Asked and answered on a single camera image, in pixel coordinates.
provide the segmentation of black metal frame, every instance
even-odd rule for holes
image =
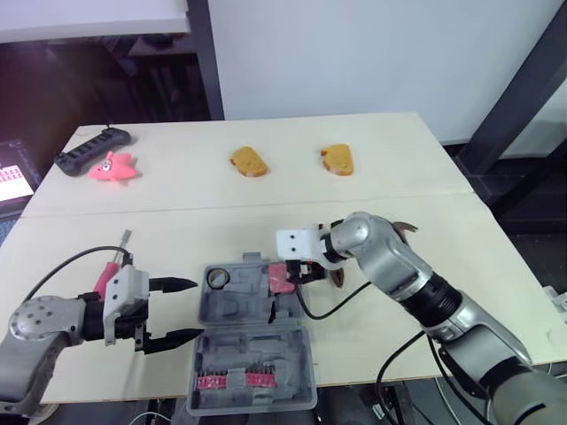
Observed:
[[[483,174],[500,158],[567,74],[567,4],[563,2],[510,84],[459,152],[470,174]]]
[[[211,120],[224,120],[209,3],[208,0],[187,0],[187,7],[187,17],[195,43]]]
[[[567,158],[567,139],[563,140],[553,152],[551,152],[541,164],[528,173],[510,192],[498,199],[492,206],[491,210],[496,219],[512,209],[522,199],[525,198],[532,190],[545,181],[557,168],[565,163]]]

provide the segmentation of pink plush toy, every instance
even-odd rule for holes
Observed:
[[[112,151],[106,154],[106,159],[90,170],[89,177],[96,180],[126,180],[137,175],[130,165],[132,156],[129,153],[114,155]]]

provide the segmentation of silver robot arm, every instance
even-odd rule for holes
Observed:
[[[126,265],[108,282],[105,301],[97,292],[88,292],[77,298],[43,296],[24,302],[12,314],[0,343],[0,422],[25,419],[35,412],[66,347],[134,338],[135,351],[149,354],[198,336],[202,329],[176,330],[156,339],[146,331],[150,291],[177,292],[195,286],[185,279],[149,279],[147,273]]]
[[[440,343],[439,355],[469,394],[489,397],[501,425],[555,424],[567,417],[567,390],[536,372],[522,343],[467,294],[419,258],[393,224],[355,212],[330,230],[281,230],[280,257],[337,269],[349,258]]]

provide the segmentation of bread slice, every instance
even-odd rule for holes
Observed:
[[[268,166],[250,146],[240,148],[230,158],[241,175],[246,177],[260,177],[268,172]]]
[[[321,150],[323,165],[327,171],[338,175],[351,175],[354,171],[353,157],[348,144],[333,144]]]

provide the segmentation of open tool case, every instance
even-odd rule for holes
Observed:
[[[243,257],[243,263],[205,270],[199,320],[207,329],[195,343],[187,411],[210,416],[312,409],[311,347],[299,325],[297,297],[269,290],[270,263],[258,252]],[[213,289],[207,276],[218,269],[229,279]]]

